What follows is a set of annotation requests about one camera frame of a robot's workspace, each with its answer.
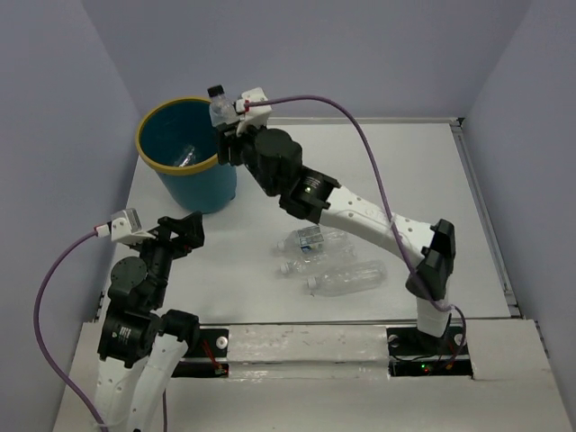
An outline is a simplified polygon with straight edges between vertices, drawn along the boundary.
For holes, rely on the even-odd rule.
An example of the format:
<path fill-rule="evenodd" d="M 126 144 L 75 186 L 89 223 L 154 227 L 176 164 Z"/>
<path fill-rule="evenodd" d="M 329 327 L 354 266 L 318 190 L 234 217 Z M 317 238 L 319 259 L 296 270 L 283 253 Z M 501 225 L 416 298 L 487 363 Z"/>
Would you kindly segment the clear bottle green white label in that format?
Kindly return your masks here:
<path fill-rule="evenodd" d="M 312 225 L 288 233 L 276 243 L 275 251 L 286 256 L 297 256 L 347 248 L 350 245 L 351 241 L 344 231 Z"/>

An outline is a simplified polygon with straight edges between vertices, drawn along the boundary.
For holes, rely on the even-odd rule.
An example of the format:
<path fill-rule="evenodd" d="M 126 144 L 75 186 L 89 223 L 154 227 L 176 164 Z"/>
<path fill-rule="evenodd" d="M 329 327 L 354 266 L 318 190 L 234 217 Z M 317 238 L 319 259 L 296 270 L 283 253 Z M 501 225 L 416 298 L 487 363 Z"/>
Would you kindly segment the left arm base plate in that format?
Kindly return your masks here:
<path fill-rule="evenodd" d="M 220 379 L 229 376 L 230 330 L 200 327 L 199 339 L 189 348 L 172 373 L 173 378 Z"/>

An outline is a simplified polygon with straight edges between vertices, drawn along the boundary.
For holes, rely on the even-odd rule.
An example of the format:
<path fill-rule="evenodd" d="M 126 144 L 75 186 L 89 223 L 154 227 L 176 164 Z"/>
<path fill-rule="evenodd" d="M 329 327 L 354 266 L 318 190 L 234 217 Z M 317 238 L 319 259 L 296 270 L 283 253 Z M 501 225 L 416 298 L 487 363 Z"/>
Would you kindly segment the clear wide-mouth plastic jar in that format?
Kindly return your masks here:
<path fill-rule="evenodd" d="M 198 150 L 194 144 L 188 143 L 177 152 L 172 166 L 190 167 L 201 162 L 202 160 L 202 152 Z"/>

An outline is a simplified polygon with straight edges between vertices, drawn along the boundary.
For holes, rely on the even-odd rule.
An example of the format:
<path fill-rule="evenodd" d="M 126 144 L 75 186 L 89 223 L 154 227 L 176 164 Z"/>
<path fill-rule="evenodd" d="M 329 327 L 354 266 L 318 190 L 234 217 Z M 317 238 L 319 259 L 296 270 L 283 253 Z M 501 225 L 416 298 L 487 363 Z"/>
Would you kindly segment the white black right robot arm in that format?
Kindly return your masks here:
<path fill-rule="evenodd" d="M 244 166 L 264 193 L 299 220 L 343 230 L 403 260 L 406 289 L 417 299 L 416 346 L 434 353 L 447 341 L 453 310 L 448 283 L 454 271 L 455 226 L 441 219 L 419 222 L 386 211 L 344 187 L 337 179 L 302 163 L 302 146 L 285 131 L 266 126 L 216 127 L 218 160 Z"/>

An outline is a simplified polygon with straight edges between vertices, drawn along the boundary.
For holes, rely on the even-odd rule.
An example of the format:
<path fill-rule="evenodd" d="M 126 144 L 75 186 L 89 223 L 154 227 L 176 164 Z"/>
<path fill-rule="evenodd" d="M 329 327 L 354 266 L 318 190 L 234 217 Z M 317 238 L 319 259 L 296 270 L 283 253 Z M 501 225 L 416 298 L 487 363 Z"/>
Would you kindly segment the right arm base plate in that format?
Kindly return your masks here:
<path fill-rule="evenodd" d="M 451 326 L 441 338 L 431 337 L 415 327 L 387 329 L 391 377 L 473 376 L 467 346 L 462 349 L 462 328 Z"/>

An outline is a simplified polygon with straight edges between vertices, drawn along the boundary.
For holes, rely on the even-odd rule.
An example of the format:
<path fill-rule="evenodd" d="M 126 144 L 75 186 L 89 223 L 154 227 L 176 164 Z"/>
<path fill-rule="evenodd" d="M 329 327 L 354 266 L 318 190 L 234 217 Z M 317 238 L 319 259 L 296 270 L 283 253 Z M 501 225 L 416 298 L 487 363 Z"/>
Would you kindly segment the small bottle black cap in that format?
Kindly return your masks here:
<path fill-rule="evenodd" d="M 238 115 L 233 103 L 226 96 L 222 85 L 215 85 L 208 90 L 210 98 L 209 114 L 211 125 L 217 127 L 222 124 L 232 124 L 237 121 Z"/>

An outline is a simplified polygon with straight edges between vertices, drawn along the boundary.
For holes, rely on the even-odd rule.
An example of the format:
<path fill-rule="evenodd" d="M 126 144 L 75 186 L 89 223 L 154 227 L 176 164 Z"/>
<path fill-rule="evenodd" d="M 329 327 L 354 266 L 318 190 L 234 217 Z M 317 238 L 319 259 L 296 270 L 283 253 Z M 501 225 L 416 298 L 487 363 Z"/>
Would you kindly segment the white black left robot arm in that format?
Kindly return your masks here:
<path fill-rule="evenodd" d="M 144 230 L 133 209 L 119 211 L 95 229 L 98 237 L 137 251 L 111 270 L 109 304 L 97 348 L 94 405 L 103 431 L 144 431 L 172 372 L 199 345 L 197 316 L 169 310 L 163 316 L 173 262 L 204 244 L 203 216 L 167 216 Z"/>

